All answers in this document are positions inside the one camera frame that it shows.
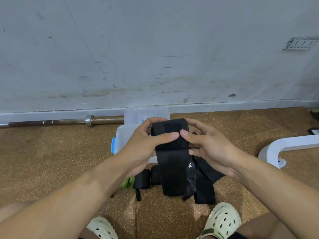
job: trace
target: person's left hand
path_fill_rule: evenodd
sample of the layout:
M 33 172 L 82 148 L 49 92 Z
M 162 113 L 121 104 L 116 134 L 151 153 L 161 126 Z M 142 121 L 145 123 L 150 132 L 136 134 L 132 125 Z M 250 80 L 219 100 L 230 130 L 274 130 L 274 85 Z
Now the person's left hand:
M 130 171 L 127 178 L 140 173 L 146 166 L 150 157 L 155 156 L 157 145 L 168 143 L 179 137 L 178 132 L 164 133 L 158 136 L 150 136 L 153 123 L 167 121 L 166 118 L 154 117 L 146 119 L 133 133 L 127 144 L 117 153 Z

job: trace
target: plastic container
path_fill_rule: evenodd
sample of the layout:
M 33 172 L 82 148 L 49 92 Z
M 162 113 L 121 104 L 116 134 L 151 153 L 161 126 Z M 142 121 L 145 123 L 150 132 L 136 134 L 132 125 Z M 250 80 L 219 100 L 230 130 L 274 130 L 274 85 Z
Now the plastic container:
M 111 152 L 117 154 L 127 143 L 139 124 L 121 125 L 116 130 L 116 137 L 112 139 Z M 157 163 L 157 157 L 151 157 L 148 163 Z
M 170 120 L 166 106 L 134 106 L 124 110 L 124 124 L 142 124 L 150 117 L 164 117 Z

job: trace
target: blue clip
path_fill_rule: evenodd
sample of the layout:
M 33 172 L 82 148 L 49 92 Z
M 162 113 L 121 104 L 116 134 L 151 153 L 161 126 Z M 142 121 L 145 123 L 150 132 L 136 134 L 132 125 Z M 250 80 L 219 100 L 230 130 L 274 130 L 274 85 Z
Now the blue clip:
M 112 138 L 111 153 L 114 153 L 114 150 L 115 150 L 115 138 Z

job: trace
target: white crocs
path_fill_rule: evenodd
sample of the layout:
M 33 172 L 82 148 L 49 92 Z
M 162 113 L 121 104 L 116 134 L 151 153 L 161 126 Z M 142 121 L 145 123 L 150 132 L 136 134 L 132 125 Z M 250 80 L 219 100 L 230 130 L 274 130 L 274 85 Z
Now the white crocs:
M 237 210 L 229 203 L 221 202 L 210 213 L 205 228 L 197 239 L 214 236 L 226 239 L 241 226 L 241 219 Z
M 93 218 L 86 228 L 101 239 L 118 239 L 113 226 L 104 217 Z

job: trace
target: brown speckled floor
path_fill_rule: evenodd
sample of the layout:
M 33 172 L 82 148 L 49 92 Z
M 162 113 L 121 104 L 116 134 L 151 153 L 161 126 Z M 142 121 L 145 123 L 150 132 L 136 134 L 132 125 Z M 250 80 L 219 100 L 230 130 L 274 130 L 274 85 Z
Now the brown speckled floor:
M 172 114 L 215 126 L 236 146 L 257 155 L 270 142 L 308 135 L 319 127 L 305 108 Z M 0 129 L 0 207 L 14 201 L 36 200 L 78 177 L 111 156 L 110 144 L 119 125 L 22 127 Z M 283 152 L 283 171 L 319 189 L 319 148 Z M 236 180 L 223 177 L 215 184 L 217 201 L 229 202 L 246 222 L 267 209 Z M 100 213 L 119 238 L 196 238 L 212 209 L 193 198 L 163 196 L 160 186 L 142 191 L 121 190 Z

